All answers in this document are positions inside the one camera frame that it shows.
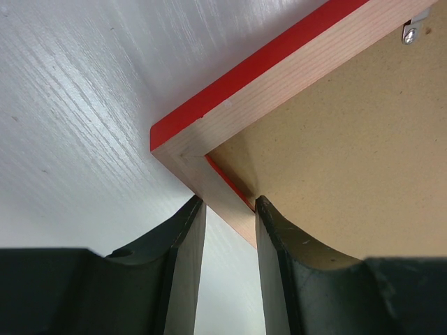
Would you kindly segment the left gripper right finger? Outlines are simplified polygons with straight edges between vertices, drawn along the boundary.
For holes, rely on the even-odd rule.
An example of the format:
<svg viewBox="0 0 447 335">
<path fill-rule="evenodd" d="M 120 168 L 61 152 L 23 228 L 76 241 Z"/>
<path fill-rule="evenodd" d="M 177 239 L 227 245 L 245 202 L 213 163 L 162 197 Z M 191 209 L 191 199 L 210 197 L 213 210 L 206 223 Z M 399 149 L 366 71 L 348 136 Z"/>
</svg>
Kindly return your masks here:
<svg viewBox="0 0 447 335">
<path fill-rule="evenodd" d="M 256 200 L 256 243 L 267 334 L 387 334 L 367 264 L 292 224 L 265 196 Z"/>
</svg>

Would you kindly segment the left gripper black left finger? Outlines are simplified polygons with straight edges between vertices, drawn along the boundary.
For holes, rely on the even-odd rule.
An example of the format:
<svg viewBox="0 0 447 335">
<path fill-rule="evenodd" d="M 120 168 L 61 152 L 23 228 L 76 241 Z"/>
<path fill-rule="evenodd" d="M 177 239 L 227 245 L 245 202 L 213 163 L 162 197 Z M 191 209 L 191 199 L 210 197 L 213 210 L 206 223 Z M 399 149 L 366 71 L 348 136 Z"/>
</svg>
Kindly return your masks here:
<svg viewBox="0 0 447 335">
<path fill-rule="evenodd" d="M 205 241 L 198 196 L 107 256 L 105 334 L 192 334 Z"/>
</svg>

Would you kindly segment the red picture frame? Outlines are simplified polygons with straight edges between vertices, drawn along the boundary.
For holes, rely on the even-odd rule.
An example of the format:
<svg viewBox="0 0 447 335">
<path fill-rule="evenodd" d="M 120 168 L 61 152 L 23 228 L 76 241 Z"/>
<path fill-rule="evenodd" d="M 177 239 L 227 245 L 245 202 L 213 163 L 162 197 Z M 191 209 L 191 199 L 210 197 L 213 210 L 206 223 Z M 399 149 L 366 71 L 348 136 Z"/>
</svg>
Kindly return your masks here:
<svg viewBox="0 0 447 335">
<path fill-rule="evenodd" d="M 150 151 L 250 248 L 264 195 L 355 258 L 444 256 L 446 2 L 325 3 L 154 124 Z"/>
</svg>

